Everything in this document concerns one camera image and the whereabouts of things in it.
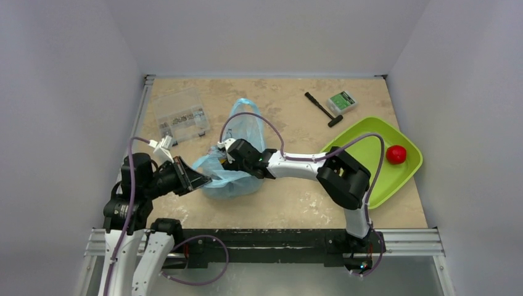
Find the blue plastic bag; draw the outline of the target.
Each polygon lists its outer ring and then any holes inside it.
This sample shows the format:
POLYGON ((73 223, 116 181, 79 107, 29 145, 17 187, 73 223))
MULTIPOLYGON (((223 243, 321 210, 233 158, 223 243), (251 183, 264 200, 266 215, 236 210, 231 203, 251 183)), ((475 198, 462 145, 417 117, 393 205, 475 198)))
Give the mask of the blue plastic bag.
MULTIPOLYGON (((251 116, 241 115, 233 118, 227 125, 223 139, 245 139, 259 152, 265 150, 264 122, 251 116)), ((217 146, 192 164, 193 169, 211 177, 212 182, 200 190, 209 199, 229 200, 242 195, 252 194, 261 188, 262 179, 242 171, 241 161, 229 162, 226 153, 217 146)))

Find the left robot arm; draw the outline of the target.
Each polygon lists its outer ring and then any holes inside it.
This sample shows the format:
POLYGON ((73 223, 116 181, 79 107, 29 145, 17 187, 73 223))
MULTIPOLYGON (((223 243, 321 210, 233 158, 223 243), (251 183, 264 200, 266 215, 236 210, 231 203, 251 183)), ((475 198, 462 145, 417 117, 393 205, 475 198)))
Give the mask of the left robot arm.
POLYGON ((147 219, 153 200, 172 192, 186 195, 211 182, 181 157, 157 165, 146 153, 125 157, 121 181, 103 209, 105 258, 99 295, 149 295, 168 252, 184 244, 179 220, 147 219))

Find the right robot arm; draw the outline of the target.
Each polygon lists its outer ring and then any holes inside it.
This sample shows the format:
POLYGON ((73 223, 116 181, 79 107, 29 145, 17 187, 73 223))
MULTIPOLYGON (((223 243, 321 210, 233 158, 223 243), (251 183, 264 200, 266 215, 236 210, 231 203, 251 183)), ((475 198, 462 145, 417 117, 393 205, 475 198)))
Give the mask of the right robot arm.
POLYGON ((369 198, 378 174, 372 174, 362 163, 334 146, 319 154, 288 154, 277 149, 260 152, 245 139, 217 144, 226 154, 227 170, 246 172, 258 179, 298 178, 317 181, 332 201, 344 209, 347 245, 363 250, 371 241, 373 223, 369 217, 369 198))

